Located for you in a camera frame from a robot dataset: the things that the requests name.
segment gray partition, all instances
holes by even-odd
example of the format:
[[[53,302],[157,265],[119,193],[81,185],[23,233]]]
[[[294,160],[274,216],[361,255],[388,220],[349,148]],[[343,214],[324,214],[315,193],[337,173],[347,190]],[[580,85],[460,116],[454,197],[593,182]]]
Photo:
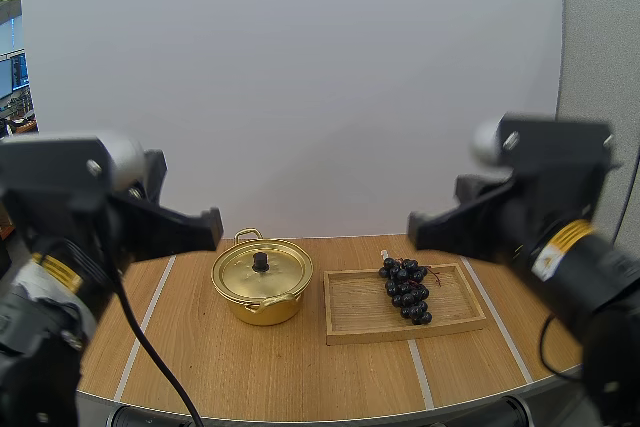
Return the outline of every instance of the gray partition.
[[[595,217],[611,238],[625,210],[640,146],[640,2],[564,0],[563,16],[558,116],[610,122],[616,160],[622,163],[609,175]],[[640,255],[637,189],[635,194],[617,244]]]

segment screw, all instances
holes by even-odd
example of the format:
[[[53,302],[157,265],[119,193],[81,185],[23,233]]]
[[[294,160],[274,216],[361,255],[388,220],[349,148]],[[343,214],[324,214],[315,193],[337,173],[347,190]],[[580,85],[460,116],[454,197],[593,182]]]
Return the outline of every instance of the screw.
[[[129,195],[131,197],[135,197],[136,199],[141,199],[142,198],[142,194],[140,193],[140,190],[136,189],[135,187],[131,187],[129,189]]]
[[[518,142],[520,142],[520,134],[517,131],[513,131],[509,134],[507,140],[504,141],[502,147],[504,147],[506,150],[513,150],[514,147],[518,145]]]
[[[60,332],[60,335],[62,335],[62,340],[64,340],[72,349],[78,351],[82,350],[82,342],[80,342],[80,340],[71,332],[63,330]]]
[[[102,173],[102,167],[95,160],[87,160],[87,170],[94,177],[98,177]]]

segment wooden table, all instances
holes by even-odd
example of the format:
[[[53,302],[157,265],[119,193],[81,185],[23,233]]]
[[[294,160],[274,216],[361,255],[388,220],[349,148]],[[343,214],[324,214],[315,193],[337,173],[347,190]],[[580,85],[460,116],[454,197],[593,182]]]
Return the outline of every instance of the wooden table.
[[[537,354],[548,311],[506,268],[415,252],[399,235],[294,242],[313,259],[314,277],[300,313],[271,327],[237,320],[211,284],[211,267],[230,241],[218,252],[137,264],[127,273],[125,288],[138,319],[150,315],[147,336],[201,415],[268,421],[366,418],[451,405],[549,375]],[[383,249],[421,264],[460,263],[489,326],[428,339],[327,346],[323,272],[377,267]],[[552,325],[545,342],[556,368],[579,362],[579,346],[559,324]],[[133,354],[133,346],[120,306],[112,302],[85,356],[80,390],[186,412],[146,353]]]

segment grapes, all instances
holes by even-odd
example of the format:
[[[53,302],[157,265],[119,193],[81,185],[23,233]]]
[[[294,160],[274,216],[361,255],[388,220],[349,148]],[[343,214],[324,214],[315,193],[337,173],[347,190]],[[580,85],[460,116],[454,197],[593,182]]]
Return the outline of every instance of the grapes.
[[[409,307],[409,317],[411,317],[413,320],[416,320],[422,317],[422,311],[417,305],[413,305]]]
[[[422,317],[420,317],[421,324],[429,324],[432,320],[433,316],[431,315],[431,312],[425,312],[424,314],[422,314]]]
[[[398,279],[398,282],[406,282],[407,280],[409,280],[409,272],[407,272],[404,269],[401,269],[397,275],[396,275],[396,279]]]
[[[415,298],[411,294],[404,294],[402,296],[402,305],[409,307],[415,303]]]
[[[429,306],[424,302],[429,297],[429,289],[421,284],[428,272],[416,260],[399,261],[391,257],[384,259],[378,271],[380,277],[388,279],[384,286],[391,297],[391,304],[400,308],[400,316],[411,319],[413,325],[426,325],[432,320],[431,313],[427,311]]]

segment black wire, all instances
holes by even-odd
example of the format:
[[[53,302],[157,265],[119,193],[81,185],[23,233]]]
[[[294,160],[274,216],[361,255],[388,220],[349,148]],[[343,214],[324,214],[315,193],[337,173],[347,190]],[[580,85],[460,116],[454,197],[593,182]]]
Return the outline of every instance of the black wire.
[[[622,213],[620,214],[620,218],[618,219],[616,228],[613,231],[613,236],[611,237],[611,245],[615,244],[616,239],[618,238],[618,234],[620,233],[620,229],[622,228],[622,222],[624,221],[624,216],[627,213],[627,207],[629,207],[629,202],[631,201],[631,193],[633,192],[633,186],[636,183],[636,176],[638,175],[639,164],[640,164],[640,145],[638,146],[638,153],[636,154],[636,164],[633,166],[633,172],[631,174],[631,182],[629,182],[629,187],[627,188],[627,195],[624,199],[624,204],[622,206]]]
[[[568,380],[569,382],[582,383],[582,379],[580,378],[572,377],[571,375],[563,374],[562,372],[557,371],[556,369],[551,367],[549,363],[546,361],[546,359],[544,358],[544,349],[543,349],[544,336],[547,334],[547,330],[549,330],[549,325],[551,325],[551,322],[553,322],[553,319],[555,318],[556,318],[555,315],[550,314],[549,317],[547,317],[547,320],[545,320],[544,324],[542,325],[542,331],[540,332],[540,342],[538,342],[538,353],[540,354],[540,362],[542,362],[542,365],[544,365],[545,368],[555,376],[560,377],[561,379],[564,379],[564,380]]]
[[[140,342],[140,345],[142,345],[144,350],[147,351],[147,354],[149,354],[149,357],[151,357],[151,360],[153,360],[153,363],[156,364],[156,367],[158,367],[160,372],[164,374],[164,376],[167,378],[169,383],[176,390],[176,392],[182,399],[182,402],[184,402],[184,405],[187,407],[189,414],[193,418],[194,424],[196,424],[197,427],[204,427],[204,424],[202,423],[202,418],[200,418],[200,414],[198,414],[198,410],[196,409],[196,406],[193,405],[193,402],[189,398],[189,395],[184,390],[182,385],[180,385],[180,382],[173,375],[169,367],[167,367],[166,364],[162,361],[162,358],[155,351],[155,349],[151,345],[151,342],[149,342],[149,340],[145,337],[144,332],[142,332],[142,329],[138,325],[138,321],[136,320],[135,315],[133,315],[133,310],[131,310],[129,299],[127,299],[127,294],[124,291],[124,287],[122,285],[122,281],[120,280],[119,276],[117,280],[114,281],[114,284],[115,284],[115,293],[118,296],[118,300],[120,300],[120,305],[122,306],[122,311],[124,312],[124,316],[127,318],[129,327],[131,327],[131,330],[133,330],[133,333],[135,334],[136,338]]]

